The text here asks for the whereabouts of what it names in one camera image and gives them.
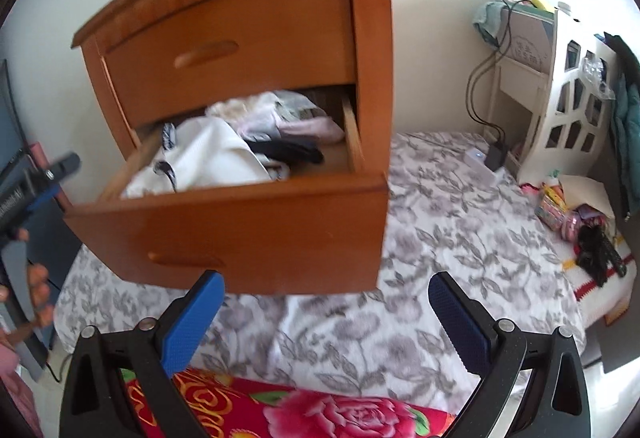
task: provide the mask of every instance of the recessed drawer handle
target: recessed drawer handle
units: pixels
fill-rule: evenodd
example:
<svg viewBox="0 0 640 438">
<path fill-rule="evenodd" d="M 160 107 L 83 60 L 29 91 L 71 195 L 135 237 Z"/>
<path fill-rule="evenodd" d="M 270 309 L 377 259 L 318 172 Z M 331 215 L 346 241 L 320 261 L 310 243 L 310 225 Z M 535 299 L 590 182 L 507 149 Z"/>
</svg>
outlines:
<svg viewBox="0 0 640 438">
<path fill-rule="evenodd" d="M 197 268 L 221 269 L 225 268 L 222 259 L 210 255 L 167 255 L 149 252 L 149 261 L 163 266 L 193 266 Z"/>
<path fill-rule="evenodd" d="M 234 40 L 220 40 L 219 42 L 207 42 L 190 52 L 182 53 L 175 57 L 174 68 L 191 68 L 212 60 L 233 55 L 240 49 Z"/>
</svg>

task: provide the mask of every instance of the pink flower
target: pink flower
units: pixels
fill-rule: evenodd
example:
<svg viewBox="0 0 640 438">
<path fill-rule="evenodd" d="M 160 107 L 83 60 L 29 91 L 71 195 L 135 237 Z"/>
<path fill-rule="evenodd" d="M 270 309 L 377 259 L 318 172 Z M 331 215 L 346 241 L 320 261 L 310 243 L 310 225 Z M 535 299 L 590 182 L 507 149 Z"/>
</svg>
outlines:
<svg viewBox="0 0 640 438">
<path fill-rule="evenodd" d="M 293 391 L 264 409 L 273 438 L 413 438 L 407 404 L 383 398 L 348 398 Z"/>
</svg>

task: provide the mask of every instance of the drawer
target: drawer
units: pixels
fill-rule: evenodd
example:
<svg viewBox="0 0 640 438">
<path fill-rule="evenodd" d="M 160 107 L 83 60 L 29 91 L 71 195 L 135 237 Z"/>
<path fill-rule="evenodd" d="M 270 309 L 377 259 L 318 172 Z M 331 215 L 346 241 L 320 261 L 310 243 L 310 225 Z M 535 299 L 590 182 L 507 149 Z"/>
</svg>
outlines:
<svg viewBox="0 0 640 438">
<path fill-rule="evenodd" d="M 150 136 L 100 198 L 67 223 L 120 278 L 188 288 L 219 270 L 231 293 L 331 294 L 376 287 L 388 189 L 364 173 L 350 102 L 346 140 L 323 150 L 326 163 L 287 182 L 120 199 L 159 147 Z"/>
<path fill-rule="evenodd" d="M 350 0 L 209 0 L 104 61 L 136 129 L 265 90 L 355 82 Z"/>
</svg>

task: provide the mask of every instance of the power strip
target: power strip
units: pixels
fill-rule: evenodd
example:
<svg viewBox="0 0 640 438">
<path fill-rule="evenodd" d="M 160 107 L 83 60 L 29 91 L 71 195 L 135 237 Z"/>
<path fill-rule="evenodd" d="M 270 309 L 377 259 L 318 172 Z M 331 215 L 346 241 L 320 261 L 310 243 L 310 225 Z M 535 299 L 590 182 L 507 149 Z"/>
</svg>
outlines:
<svg viewBox="0 0 640 438">
<path fill-rule="evenodd" d="M 471 170 L 473 170 L 474 174 L 478 177 L 478 181 L 487 187 L 495 187 L 504 179 L 506 170 L 504 167 L 500 167 L 493 172 L 489 167 L 484 165 L 485 158 L 486 154 L 477 147 L 473 147 L 465 152 L 465 163 L 471 167 Z"/>
</svg>

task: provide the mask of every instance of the silver screw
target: silver screw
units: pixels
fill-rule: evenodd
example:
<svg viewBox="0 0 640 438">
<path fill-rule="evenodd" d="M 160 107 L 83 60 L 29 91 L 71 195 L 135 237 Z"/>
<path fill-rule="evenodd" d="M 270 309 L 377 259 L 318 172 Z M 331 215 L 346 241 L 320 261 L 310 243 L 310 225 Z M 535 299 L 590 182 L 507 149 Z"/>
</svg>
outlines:
<svg viewBox="0 0 640 438">
<path fill-rule="evenodd" d="M 571 337 L 574 336 L 571 329 L 569 329 L 569 326 L 560 326 L 558 328 L 558 333 L 562 335 L 565 339 L 570 339 Z"/>
<path fill-rule="evenodd" d="M 508 319 L 500 319 L 498 328 L 504 332 L 511 333 L 516 328 L 516 325 Z"/>
<path fill-rule="evenodd" d="M 83 339 L 89 339 L 94 336 L 94 333 L 95 333 L 95 326 L 85 326 L 84 330 L 80 332 L 80 336 Z"/>
<path fill-rule="evenodd" d="M 144 332 L 148 332 L 156 327 L 156 320 L 153 317 L 145 317 L 138 323 L 138 328 Z"/>
</svg>

